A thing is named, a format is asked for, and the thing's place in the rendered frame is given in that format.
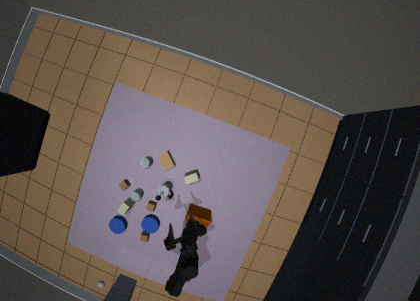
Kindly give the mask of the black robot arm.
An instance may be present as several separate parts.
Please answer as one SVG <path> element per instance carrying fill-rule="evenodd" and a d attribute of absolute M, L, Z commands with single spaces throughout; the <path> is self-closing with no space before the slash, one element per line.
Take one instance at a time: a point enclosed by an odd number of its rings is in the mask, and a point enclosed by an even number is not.
<path fill-rule="evenodd" d="M 195 231 L 191 219 L 188 220 L 186 224 L 186 228 L 184 228 L 182 236 L 189 234 Z M 181 243 L 181 255 L 177 261 L 177 266 L 174 271 L 174 274 L 171 275 L 169 280 L 166 282 L 165 290 L 171 296 L 178 297 L 181 295 L 182 287 L 184 286 L 186 281 L 191 280 L 192 278 L 196 278 L 198 276 L 198 254 L 197 251 L 198 247 L 196 241 L 198 239 L 198 235 L 193 236 L 193 242 L 190 244 L 183 244 Z M 194 252 L 192 255 L 187 256 L 188 253 Z"/>

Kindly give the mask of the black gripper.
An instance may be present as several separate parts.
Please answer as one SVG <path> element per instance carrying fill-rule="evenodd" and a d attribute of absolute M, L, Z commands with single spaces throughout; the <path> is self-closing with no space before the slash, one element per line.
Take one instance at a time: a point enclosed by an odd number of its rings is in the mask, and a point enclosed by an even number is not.
<path fill-rule="evenodd" d="M 197 224 L 195 222 L 194 218 L 192 217 L 192 215 L 190 215 L 190 219 L 191 219 L 191 222 L 193 224 L 193 227 L 195 228 L 195 231 L 193 231 L 189 234 L 186 234 L 186 235 L 184 235 L 180 238 L 178 237 L 176 239 L 175 239 L 174 233 L 172 231 L 172 225 L 171 225 L 171 223 L 169 223 L 169 226 L 170 226 L 169 233 L 168 233 L 168 236 L 166 237 L 166 239 L 164 240 L 166 250 L 170 251 L 171 249 L 176 248 L 176 244 L 178 242 L 180 242 L 180 244 L 182 243 L 183 246 L 185 244 L 190 244 L 191 242 L 193 242 L 192 241 L 193 236 L 195 236 L 195 235 L 202 236 L 202 235 L 205 235 L 207 233 L 206 228 L 200 223 Z"/>

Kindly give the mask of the blue cylinder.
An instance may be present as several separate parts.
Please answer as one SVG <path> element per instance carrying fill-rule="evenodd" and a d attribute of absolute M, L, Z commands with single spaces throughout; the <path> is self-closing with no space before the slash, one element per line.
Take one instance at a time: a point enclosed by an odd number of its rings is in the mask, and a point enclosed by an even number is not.
<path fill-rule="evenodd" d="M 109 222 L 109 227 L 112 232 L 116 234 L 121 234 L 127 228 L 127 220 L 123 216 L 116 215 Z"/>
<path fill-rule="evenodd" d="M 148 234 L 152 234 L 155 231 L 157 231 L 159 228 L 159 225 L 160 225 L 159 218 L 153 214 L 149 214 L 145 216 L 145 218 L 141 222 L 141 226 L 143 230 Z"/>

